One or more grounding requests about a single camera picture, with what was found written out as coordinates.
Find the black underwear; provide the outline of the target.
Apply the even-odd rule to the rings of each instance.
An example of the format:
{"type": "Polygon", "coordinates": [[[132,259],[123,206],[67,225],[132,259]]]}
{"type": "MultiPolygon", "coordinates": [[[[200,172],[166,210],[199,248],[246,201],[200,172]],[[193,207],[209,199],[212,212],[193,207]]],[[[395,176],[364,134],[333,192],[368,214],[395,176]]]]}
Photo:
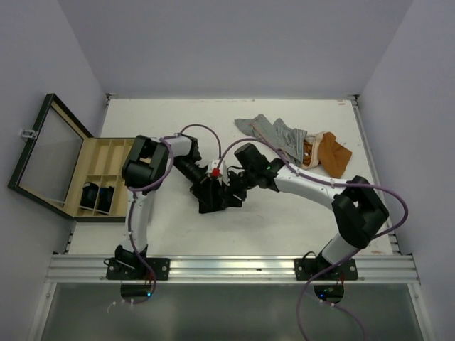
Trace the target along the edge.
{"type": "Polygon", "coordinates": [[[96,183],[85,183],[82,187],[80,206],[84,209],[93,209],[97,200],[99,185],[96,183]]]}
{"type": "Polygon", "coordinates": [[[109,212],[114,197],[114,187],[101,187],[99,190],[99,200],[97,209],[102,212],[109,212]]]}
{"type": "Polygon", "coordinates": [[[242,207],[242,206],[222,206],[222,185],[220,184],[219,197],[217,202],[200,202],[198,201],[198,212],[200,214],[208,214],[212,212],[219,212],[229,207],[242,207]]]}

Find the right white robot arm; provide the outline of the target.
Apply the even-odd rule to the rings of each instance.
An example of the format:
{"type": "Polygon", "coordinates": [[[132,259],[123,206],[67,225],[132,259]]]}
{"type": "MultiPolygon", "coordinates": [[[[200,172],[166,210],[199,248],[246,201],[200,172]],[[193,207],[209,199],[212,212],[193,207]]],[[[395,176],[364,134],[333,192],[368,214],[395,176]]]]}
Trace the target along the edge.
{"type": "Polygon", "coordinates": [[[259,187],[296,195],[332,211],[338,232],[314,259],[302,261],[308,274],[334,278],[342,270],[341,260],[366,248],[389,217],[372,185],[361,176],[343,180],[310,175],[289,164],[282,155],[267,160],[251,143],[236,150],[235,157],[240,163],[239,172],[230,170],[224,158],[211,171],[227,184],[226,199],[236,197],[243,202],[247,190],[259,187]]]}

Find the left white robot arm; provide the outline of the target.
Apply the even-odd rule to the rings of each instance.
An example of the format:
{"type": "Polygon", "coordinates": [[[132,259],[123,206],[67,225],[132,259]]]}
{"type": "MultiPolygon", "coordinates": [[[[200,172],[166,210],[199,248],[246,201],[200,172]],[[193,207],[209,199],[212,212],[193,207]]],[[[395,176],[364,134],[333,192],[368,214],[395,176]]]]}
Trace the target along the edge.
{"type": "Polygon", "coordinates": [[[218,197],[220,184],[209,177],[208,167],[201,160],[198,140],[188,135],[149,138],[138,135],[122,166],[122,178],[128,193],[126,239],[115,249],[114,258],[129,277],[143,277],[148,269],[146,260],[147,227],[152,218],[156,193],[176,168],[191,182],[190,192],[198,201],[201,214],[221,210],[218,197]]]}

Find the grey striped underwear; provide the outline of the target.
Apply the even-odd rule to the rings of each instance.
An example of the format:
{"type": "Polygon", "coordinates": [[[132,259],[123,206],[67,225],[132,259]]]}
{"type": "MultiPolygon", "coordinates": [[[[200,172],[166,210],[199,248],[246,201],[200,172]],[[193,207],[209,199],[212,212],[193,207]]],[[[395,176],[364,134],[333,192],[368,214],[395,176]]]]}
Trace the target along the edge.
{"type": "Polygon", "coordinates": [[[307,168],[304,164],[306,156],[304,141],[307,131],[290,128],[280,118],[271,123],[263,114],[253,119],[235,119],[234,124],[244,135],[267,142],[296,166],[307,168]]]}

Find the orange underwear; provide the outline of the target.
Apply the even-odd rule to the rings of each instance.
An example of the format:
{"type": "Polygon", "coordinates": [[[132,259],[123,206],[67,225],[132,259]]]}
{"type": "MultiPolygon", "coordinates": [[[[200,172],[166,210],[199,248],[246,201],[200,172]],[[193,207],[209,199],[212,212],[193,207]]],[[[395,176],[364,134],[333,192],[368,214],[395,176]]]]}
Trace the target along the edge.
{"type": "Polygon", "coordinates": [[[332,178],[341,178],[353,155],[352,151],[337,142],[336,136],[330,131],[309,134],[305,137],[303,169],[322,165],[332,178]]]}

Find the rolled black underwear in box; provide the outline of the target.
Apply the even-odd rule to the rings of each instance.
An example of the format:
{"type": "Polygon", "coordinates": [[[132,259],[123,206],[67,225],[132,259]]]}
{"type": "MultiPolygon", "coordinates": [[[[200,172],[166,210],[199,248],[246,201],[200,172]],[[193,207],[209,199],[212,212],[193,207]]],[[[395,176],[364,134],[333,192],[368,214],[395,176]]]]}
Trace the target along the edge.
{"type": "Polygon", "coordinates": [[[80,206],[84,209],[93,209],[97,200],[99,185],[96,183],[85,183],[82,187],[80,206]]]}

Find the wooden compartment organizer box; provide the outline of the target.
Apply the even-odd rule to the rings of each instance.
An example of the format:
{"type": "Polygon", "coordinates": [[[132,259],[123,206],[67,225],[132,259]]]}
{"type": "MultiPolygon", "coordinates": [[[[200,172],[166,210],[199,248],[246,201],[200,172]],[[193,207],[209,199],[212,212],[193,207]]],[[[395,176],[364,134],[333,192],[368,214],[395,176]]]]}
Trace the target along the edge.
{"type": "Polygon", "coordinates": [[[84,139],[63,204],[63,212],[77,222],[124,222],[128,199],[122,167],[133,144],[133,137],[84,139]],[[100,188],[114,187],[109,212],[97,209],[99,191],[93,209],[80,206],[82,187],[89,182],[96,183],[100,188]]]}

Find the glass box lid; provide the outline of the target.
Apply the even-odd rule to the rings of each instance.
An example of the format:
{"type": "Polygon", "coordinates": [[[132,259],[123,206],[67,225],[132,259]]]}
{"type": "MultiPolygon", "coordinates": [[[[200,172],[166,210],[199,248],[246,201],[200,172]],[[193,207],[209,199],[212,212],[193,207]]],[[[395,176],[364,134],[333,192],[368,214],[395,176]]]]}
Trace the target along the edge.
{"type": "Polygon", "coordinates": [[[8,188],[73,220],[63,204],[83,140],[94,136],[54,93],[45,96],[31,129],[38,138],[24,139],[8,188]]]}

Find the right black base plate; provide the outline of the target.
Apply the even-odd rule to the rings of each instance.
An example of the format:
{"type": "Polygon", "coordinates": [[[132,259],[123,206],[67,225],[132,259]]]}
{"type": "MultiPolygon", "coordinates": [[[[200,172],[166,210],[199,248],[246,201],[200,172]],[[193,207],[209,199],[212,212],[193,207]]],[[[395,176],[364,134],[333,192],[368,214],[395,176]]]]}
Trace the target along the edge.
{"type": "Polygon", "coordinates": [[[323,271],[316,280],[319,281],[337,281],[348,280],[356,281],[359,279],[356,262],[354,259],[349,259],[327,270],[331,266],[321,255],[316,255],[313,251],[307,252],[301,258],[294,259],[294,273],[297,281],[308,281],[317,273],[323,271]]]}

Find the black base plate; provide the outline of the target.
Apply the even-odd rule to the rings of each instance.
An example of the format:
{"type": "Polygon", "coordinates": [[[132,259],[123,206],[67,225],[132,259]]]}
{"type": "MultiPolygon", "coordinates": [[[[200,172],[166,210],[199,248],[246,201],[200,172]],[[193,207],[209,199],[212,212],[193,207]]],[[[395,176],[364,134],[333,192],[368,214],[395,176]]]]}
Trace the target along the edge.
{"type": "Polygon", "coordinates": [[[170,259],[146,258],[148,266],[143,261],[136,260],[132,265],[123,264],[114,257],[105,259],[107,266],[106,279],[120,281],[154,280],[167,281],[170,271],[170,259]]]}
{"type": "Polygon", "coordinates": [[[307,252],[301,258],[294,259],[294,273],[297,281],[308,281],[317,273],[323,271],[316,280],[319,281],[337,281],[348,280],[356,281],[359,279],[356,262],[354,259],[349,259],[327,270],[331,266],[321,255],[316,255],[313,251],[307,252]]]}

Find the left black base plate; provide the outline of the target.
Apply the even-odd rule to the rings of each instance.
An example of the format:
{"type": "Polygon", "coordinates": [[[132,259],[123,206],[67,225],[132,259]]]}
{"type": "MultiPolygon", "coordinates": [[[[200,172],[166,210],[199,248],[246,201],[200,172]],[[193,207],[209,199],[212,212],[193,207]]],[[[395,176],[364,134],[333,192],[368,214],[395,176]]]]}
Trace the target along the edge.
{"type": "Polygon", "coordinates": [[[106,279],[120,281],[154,280],[167,281],[170,271],[170,259],[146,258],[148,266],[143,261],[136,260],[132,265],[123,264],[114,257],[105,259],[107,266],[106,279]]]}

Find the aluminium mounting rail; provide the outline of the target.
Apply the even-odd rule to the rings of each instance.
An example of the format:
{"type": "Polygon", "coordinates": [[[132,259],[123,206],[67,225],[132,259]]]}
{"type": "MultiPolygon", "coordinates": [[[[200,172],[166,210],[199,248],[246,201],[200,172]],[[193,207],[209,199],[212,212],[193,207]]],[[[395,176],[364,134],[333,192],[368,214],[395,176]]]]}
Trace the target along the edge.
{"type": "MultiPolygon", "coordinates": [[[[169,256],[169,283],[296,283],[294,259],[300,256],[169,256]]],[[[106,256],[55,255],[46,280],[53,283],[102,283],[107,280],[106,256]]],[[[359,279],[353,283],[418,283],[414,259],[410,256],[357,256],[359,279]]],[[[348,280],[319,283],[349,282],[348,280]]]]}

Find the white wall latch clip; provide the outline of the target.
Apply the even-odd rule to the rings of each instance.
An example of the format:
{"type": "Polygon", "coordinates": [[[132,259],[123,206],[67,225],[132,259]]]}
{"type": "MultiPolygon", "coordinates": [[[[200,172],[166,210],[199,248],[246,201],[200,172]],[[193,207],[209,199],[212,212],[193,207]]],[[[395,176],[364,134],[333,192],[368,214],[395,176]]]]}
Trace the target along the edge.
{"type": "Polygon", "coordinates": [[[19,131],[18,135],[23,139],[37,139],[39,132],[33,129],[22,129],[19,131]]]}

